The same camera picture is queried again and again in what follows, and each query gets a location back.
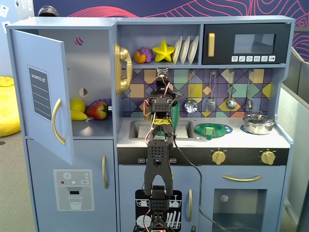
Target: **silver pot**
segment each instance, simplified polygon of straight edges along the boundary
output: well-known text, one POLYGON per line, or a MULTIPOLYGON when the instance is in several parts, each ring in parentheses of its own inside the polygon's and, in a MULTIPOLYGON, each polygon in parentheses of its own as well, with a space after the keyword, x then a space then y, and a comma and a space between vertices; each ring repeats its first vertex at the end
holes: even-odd
POLYGON ((275 124, 275 120, 261 114, 247 115, 242 120, 245 130, 253 134, 269 134, 275 124))

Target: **geometric tile backsplash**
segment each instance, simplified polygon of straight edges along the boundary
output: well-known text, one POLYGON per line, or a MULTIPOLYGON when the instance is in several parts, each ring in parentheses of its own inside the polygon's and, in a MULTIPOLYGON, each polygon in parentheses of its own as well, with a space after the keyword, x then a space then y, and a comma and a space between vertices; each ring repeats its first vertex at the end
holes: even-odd
MULTIPOLYGON (((193 88, 192 70, 170 69, 169 87, 175 92, 180 92, 184 97, 178 98, 181 117, 244 117, 251 111, 262 111, 267 114, 268 102, 271 91, 272 69, 254 69, 254 80, 251 89, 253 109, 246 108, 248 94, 248 70, 234 69, 234 87, 232 98, 237 102, 234 110, 226 107, 229 96, 229 69, 215 69, 216 85, 213 90, 213 98, 216 99, 216 109, 213 112, 206 112, 207 100, 211 97, 213 88, 213 77, 210 84, 210 69, 197 69, 195 72, 195 86, 193 88), (187 113, 184 103, 191 97, 198 103, 198 110, 194 113, 187 113)), ((155 69, 133 70, 133 77, 129 89, 122 93, 124 117, 144 117, 143 101, 156 88, 155 69)))

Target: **yellow star toy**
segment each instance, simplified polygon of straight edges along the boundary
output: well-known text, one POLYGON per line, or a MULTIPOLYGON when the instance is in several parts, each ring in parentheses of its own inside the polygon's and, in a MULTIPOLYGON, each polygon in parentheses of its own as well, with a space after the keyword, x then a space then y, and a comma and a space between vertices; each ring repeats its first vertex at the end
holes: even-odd
POLYGON ((156 53, 155 61, 159 62, 163 59, 171 62, 172 58, 170 55, 175 51, 174 47, 168 47, 165 40, 162 40, 160 47, 154 47, 153 51, 156 53))

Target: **gold telephone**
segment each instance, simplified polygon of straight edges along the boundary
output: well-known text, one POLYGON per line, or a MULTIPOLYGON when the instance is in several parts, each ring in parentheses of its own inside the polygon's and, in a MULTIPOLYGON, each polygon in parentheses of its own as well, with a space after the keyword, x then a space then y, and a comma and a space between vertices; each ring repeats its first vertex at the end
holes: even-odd
POLYGON ((115 62, 115 87, 116 94, 120 94, 129 88, 131 83, 133 66, 130 53, 127 49, 120 47, 115 43, 114 45, 114 62, 115 62), (122 79, 122 65, 121 62, 126 62, 126 79, 122 79))

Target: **knob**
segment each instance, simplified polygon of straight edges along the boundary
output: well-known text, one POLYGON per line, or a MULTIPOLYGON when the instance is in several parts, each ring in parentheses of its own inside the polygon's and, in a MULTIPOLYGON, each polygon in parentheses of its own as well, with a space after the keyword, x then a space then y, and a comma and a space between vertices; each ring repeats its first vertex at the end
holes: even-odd
POLYGON ((272 165, 275 160, 275 154, 271 151, 264 151, 262 153, 261 160, 265 164, 272 165))
POLYGON ((223 151, 215 151, 212 154, 212 160, 216 162, 216 164, 220 165, 225 160, 225 154, 223 151))

